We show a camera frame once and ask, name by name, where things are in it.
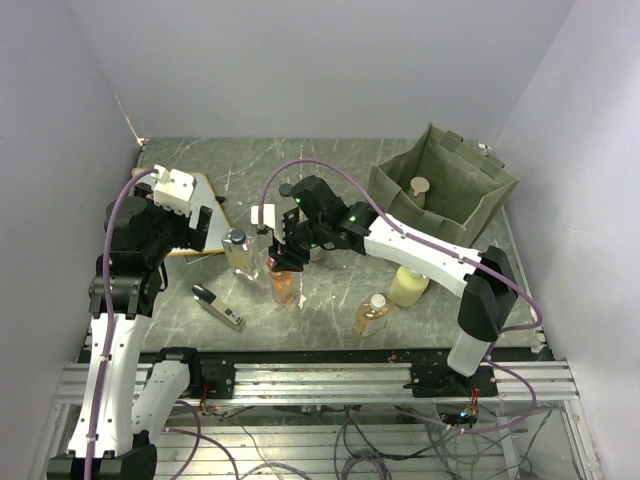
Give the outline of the orange bottle pink cap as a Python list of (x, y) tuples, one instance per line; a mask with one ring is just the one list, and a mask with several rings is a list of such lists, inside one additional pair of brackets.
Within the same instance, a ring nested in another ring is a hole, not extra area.
[(273, 299), (278, 304), (288, 304), (295, 298), (295, 277), (293, 272), (276, 271), (275, 260), (271, 257), (266, 262), (267, 272), (271, 280)]

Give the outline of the short clear yellow bottle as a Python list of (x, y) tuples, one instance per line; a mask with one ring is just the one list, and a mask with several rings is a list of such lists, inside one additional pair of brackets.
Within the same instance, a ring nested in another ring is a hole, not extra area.
[(221, 242), (225, 257), (234, 273), (255, 281), (260, 268), (254, 238), (242, 229), (232, 228), (226, 232)]

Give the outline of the green bottle beige cap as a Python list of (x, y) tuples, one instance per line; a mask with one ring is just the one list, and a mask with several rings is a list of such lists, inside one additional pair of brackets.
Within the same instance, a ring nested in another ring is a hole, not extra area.
[(422, 176), (416, 176), (410, 181), (408, 196), (413, 204), (421, 210), (425, 209), (426, 195), (429, 192), (431, 184), (429, 180)]

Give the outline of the green canvas bag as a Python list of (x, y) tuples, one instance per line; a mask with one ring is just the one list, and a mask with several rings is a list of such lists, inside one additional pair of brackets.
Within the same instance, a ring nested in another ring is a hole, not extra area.
[[(408, 196), (410, 181), (416, 176), (431, 184), (424, 210)], [(368, 193), (399, 222), (470, 247), (519, 183), (497, 157), (430, 124), (409, 150), (371, 168)]]

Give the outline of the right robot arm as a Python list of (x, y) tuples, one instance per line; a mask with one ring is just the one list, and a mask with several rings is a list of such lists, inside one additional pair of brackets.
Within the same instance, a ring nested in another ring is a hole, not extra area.
[(441, 384), (455, 396), (471, 389), (518, 296), (506, 254), (497, 247), (477, 251), (452, 245), (377, 212), (370, 202), (348, 205), (315, 175), (295, 184), (289, 196), (295, 207), (285, 213), (265, 202), (251, 210), (256, 229), (272, 235), (275, 270), (300, 272), (311, 251), (322, 248), (392, 261), (436, 282), (460, 300), (460, 333)]

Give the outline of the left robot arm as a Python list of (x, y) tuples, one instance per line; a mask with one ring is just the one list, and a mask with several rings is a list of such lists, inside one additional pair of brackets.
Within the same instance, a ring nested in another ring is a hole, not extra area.
[(174, 404), (203, 387), (192, 347), (168, 347), (134, 392), (142, 343), (154, 302), (167, 287), (165, 258), (175, 248), (203, 250), (212, 216), (195, 225), (186, 210), (150, 196), (127, 196), (106, 210), (103, 253), (89, 287), (91, 353), (78, 423), (65, 453), (47, 464), (49, 479), (151, 479), (155, 441)]

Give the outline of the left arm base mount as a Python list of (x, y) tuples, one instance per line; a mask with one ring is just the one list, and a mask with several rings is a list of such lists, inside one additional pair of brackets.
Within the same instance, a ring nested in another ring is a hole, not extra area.
[(206, 399), (231, 399), (235, 388), (235, 365), (221, 357), (202, 357), (201, 367)]

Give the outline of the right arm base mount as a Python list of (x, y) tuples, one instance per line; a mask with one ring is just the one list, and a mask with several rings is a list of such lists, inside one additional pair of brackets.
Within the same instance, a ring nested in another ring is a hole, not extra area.
[(496, 397), (494, 370), (480, 366), (470, 377), (463, 376), (446, 365), (412, 365), (410, 380), (403, 385), (414, 398), (468, 397), (476, 392), (479, 397)]

